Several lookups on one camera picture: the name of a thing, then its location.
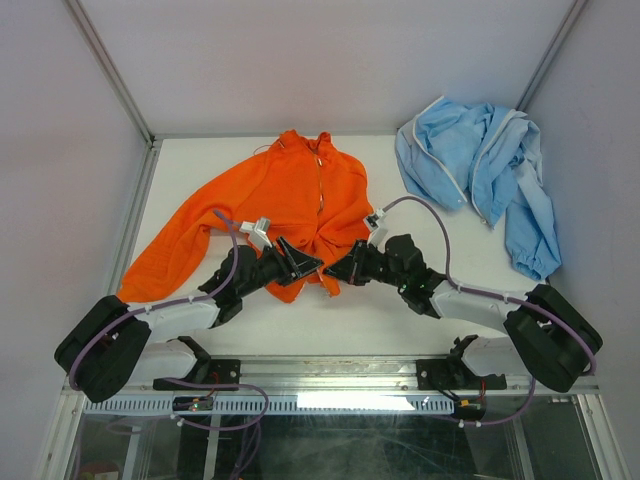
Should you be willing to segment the orange zip jacket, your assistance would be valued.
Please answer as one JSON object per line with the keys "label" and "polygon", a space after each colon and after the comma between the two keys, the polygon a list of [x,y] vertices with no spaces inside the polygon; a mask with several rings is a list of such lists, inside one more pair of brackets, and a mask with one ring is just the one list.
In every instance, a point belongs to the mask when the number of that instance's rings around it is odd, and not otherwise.
{"label": "orange zip jacket", "polygon": [[266,217],[270,239],[284,237],[331,265],[369,235],[367,184],[364,166],[337,150],[329,133],[308,139],[286,131],[195,191],[129,267],[118,296],[142,303],[172,295],[204,259],[211,230],[226,228],[225,218]]}

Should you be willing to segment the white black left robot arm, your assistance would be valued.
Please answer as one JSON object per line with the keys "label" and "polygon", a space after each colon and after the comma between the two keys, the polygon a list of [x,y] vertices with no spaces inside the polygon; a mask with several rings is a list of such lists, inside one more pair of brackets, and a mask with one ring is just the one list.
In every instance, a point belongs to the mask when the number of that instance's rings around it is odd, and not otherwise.
{"label": "white black left robot arm", "polygon": [[127,304],[115,295],[99,299],[54,352],[72,388],[94,403],[126,385],[159,390],[195,389],[224,374],[191,336],[220,327],[243,308],[246,296],[269,286],[290,286],[315,273],[321,259],[285,238],[256,252],[236,245],[219,269],[186,297]]}

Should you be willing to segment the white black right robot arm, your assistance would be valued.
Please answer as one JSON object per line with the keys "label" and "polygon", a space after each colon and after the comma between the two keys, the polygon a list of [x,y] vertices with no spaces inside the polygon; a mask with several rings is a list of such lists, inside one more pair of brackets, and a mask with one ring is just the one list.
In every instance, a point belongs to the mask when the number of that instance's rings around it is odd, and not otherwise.
{"label": "white black right robot arm", "polygon": [[589,322],[553,287],[498,293],[454,286],[427,266],[410,235],[390,238],[383,250],[357,241],[325,275],[354,286],[370,281],[396,288],[418,315],[457,319],[496,332],[454,339],[449,353],[419,372],[432,388],[474,389],[503,375],[530,375],[543,386],[568,392],[587,372],[603,340]]}

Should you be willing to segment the light blue zip jacket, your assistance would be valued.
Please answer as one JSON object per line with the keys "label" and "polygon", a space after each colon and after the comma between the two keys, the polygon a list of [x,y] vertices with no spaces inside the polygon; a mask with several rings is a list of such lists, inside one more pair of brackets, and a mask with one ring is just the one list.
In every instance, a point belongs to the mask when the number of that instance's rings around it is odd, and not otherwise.
{"label": "light blue zip jacket", "polygon": [[504,222],[516,271],[542,281],[561,266],[541,133],[525,113],[440,97],[399,128],[395,154],[409,193],[450,211],[470,205],[489,227]]}

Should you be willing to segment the aluminium front rail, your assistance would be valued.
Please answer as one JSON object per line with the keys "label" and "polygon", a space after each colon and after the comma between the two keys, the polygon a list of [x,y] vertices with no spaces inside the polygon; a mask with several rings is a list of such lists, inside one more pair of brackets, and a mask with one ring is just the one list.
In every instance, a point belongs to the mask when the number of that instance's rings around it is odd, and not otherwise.
{"label": "aluminium front rail", "polygon": [[[76,375],[69,379],[92,402],[99,403],[117,395],[124,388],[153,389],[155,379],[183,377],[199,360],[212,357],[204,352],[151,351],[138,361],[103,355],[85,359]],[[293,389],[391,389],[419,390],[415,362],[418,359],[391,358],[275,358],[239,359],[241,383],[264,388]],[[504,375],[507,388],[530,385],[533,376],[526,373],[490,373],[477,376]]]}

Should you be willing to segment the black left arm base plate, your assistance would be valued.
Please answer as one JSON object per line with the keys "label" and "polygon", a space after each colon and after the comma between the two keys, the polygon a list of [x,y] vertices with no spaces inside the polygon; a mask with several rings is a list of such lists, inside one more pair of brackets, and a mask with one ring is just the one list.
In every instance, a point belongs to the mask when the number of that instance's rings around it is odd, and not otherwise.
{"label": "black left arm base plate", "polygon": [[208,361],[197,361],[192,370],[183,377],[155,379],[152,386],[156,391],[178,389],[210,391],[215,386],[222,386],[222,390],[237,391],[240,376],[241,361],[239,359],[213,358]]}

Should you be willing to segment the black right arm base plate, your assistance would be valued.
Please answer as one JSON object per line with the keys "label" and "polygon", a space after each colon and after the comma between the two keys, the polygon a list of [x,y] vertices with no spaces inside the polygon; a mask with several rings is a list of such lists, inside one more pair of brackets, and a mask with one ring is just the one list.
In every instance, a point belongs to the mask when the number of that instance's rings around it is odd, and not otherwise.
{"label": "black right arm base plate", "polygon": [[464,364],[446,359],[418,359],[415,362],[419,390],[505,390],[504,375],[477,376]]}

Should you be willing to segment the right aluminium corner post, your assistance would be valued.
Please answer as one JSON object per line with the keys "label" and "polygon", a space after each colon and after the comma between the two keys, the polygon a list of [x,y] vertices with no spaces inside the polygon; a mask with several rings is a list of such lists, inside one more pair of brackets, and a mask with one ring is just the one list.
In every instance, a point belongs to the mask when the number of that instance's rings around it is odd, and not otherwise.
{"label": "right aluminium corner post", "polygon": [[571,2],[518,100],[516,104],[517,110],[527,111],[529,109],[545,79],[551,72],[557,56],[589,4],[589,0],[573,0]]}

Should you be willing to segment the aluminium corner post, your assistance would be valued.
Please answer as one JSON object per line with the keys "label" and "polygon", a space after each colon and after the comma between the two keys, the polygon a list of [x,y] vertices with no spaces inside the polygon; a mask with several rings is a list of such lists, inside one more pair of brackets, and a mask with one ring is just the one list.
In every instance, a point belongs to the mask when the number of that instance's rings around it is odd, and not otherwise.
{"label": "aluminium corner post", "polygon": [[589,4],[589,0],[573,0],[571,2],[518,100],[516,104],[517,110],[527,111],[529,109],[545,79],[551,72],[557,56]]}
{"label": "aluminium corner post", "polygon": [[63,0],[62,3],[137,133],[144,143],[151,147],[155,136],[151,132],[84,5],[78,0]]}

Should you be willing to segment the left aluminium corner post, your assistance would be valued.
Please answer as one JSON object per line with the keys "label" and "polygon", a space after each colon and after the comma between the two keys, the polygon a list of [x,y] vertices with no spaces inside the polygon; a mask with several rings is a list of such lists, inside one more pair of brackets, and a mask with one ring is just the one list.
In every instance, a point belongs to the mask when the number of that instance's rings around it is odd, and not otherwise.
{"label": "left aluminium corner post", "polygon": [[151,132],[84,5],[78,0],[63,0],[62,3],[137,133],[144,143],[151,147],[155,136]]}

